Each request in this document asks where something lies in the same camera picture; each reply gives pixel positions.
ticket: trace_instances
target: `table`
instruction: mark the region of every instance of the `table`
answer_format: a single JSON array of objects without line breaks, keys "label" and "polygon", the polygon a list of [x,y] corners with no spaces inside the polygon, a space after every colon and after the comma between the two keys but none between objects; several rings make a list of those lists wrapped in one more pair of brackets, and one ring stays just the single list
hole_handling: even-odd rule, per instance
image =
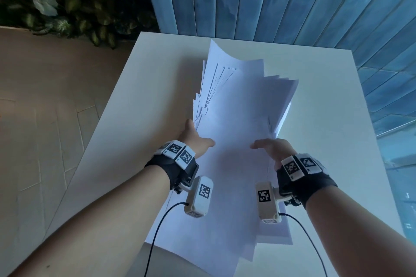
[{"label": "table", "polygon": [[[240,40],[216,42],[238,59],[263,58],[266,75],[299,79],[279,137],[288,139],[300,153],[320,159],[342,190],[403,234],[351,51]],[[209,44],[210,38],[140,34],[49,234],[136,173],[151,157],[152,149],[180,132],[185,118],[192,116],[191,102],[199,91]],[[88,177],[80,182],[83,173]],[[288,213],[315,241],[328,275],[336,276],[304,209],[289,207]],[[236,276],[323,276],[319,258],[302,229],[290,220],[289,226],[294,245],[258,244],[253,262],[240,260]],[[143,247],[128,276],[143,275],[148,250]],[[206,274],[173,254],[156,250],[148,276]]]}]

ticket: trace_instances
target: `person's left hand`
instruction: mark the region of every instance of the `person's left hand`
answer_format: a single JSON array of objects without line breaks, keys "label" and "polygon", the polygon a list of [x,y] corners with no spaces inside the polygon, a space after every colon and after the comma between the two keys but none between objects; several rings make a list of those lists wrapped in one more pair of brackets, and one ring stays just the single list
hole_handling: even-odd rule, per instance
[{"label": "person's left hand", "polygon": [[208,148],[215,146],[215,141],[211,138],[202,138],[199,136],[191,119],[186,120],[185,129],[179,135],[178,140],[190,146],[195,152],[195,159],[205,154]]}]

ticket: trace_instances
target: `person's left arm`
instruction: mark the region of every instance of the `person's left arm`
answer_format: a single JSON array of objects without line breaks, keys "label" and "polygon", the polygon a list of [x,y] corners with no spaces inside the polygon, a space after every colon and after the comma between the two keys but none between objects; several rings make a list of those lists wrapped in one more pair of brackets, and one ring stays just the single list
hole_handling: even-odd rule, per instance
[{"label": "person's left arm", "polygon": [[[191,120],[178,140],[190,146],[195,158],[215,145],[198,135]],[[169,177],[161,167],[145,167],[67,221],[10,277],[124,276],[169,190]]]}]

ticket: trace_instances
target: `hand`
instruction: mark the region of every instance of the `hand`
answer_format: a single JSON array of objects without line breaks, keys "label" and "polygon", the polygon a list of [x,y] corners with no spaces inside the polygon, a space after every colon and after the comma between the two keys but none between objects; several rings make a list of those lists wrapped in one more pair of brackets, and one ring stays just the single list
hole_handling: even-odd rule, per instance
[{"label": "hand", "polygon": [[258,139],[250,145],[252,149],[263,148],[267,154],[276,161],[275,170],[279,169],[282,160],[297,154],[292,145],[285,139]]},{"label": "hand", "polygon": [[191,119],[186,120],[185,129],[179,135],[178,140],[190,146],[195,152],[195,159],[205,154],[208,148],[215,146],[215,141],[211,138],[202,138],[199,136]]}]

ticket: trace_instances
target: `wristband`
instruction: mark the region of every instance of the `wristband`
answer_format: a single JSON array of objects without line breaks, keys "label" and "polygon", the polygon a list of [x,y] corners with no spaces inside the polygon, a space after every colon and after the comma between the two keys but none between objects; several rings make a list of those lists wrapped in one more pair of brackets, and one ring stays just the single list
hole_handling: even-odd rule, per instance
[{"label": "wristband", "polygon": [[145,165],[158,165],[168,175],[170,189],[181,192],[179,184],[191,186],[199,165],[195,161],[195,152],[183,142],[173,140],[164,143]]},{"label": "wristband", "polygon": [[337,186],[325,167],[309,154],[296,154],[282,162],[276,171],[279,182],[279,194],[292,195],[306,208],[308,199],[318,190],[327,186]]}]

